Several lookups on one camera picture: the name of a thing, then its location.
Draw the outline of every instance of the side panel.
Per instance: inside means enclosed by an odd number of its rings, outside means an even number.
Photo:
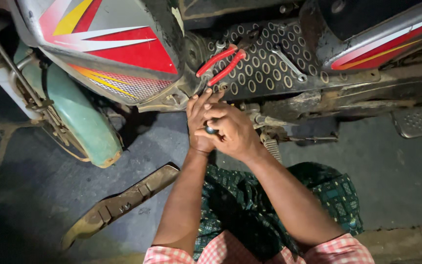
[[[183,24],[170,0],[18,3],[39,47],[69,65],[63,67],[68,73],[81,73],[89,80],[88,87],[110,99],[141,103],[183,74]]]
[[[329,71],[375,69],[422,47],[422,3],[345,41],[327,26],[316,0],[304,4],[300,20],[308,46]]]

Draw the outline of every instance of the pink checkered shirt sleeve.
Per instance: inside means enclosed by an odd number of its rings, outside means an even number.
[[[181,250],[167,247],[150,247],[143,264],[195,264],[190,255]]]
[[[374,264],[367,248],[350,234],[344,234],[310,249],[304,255],[304,260],[307,264]]]

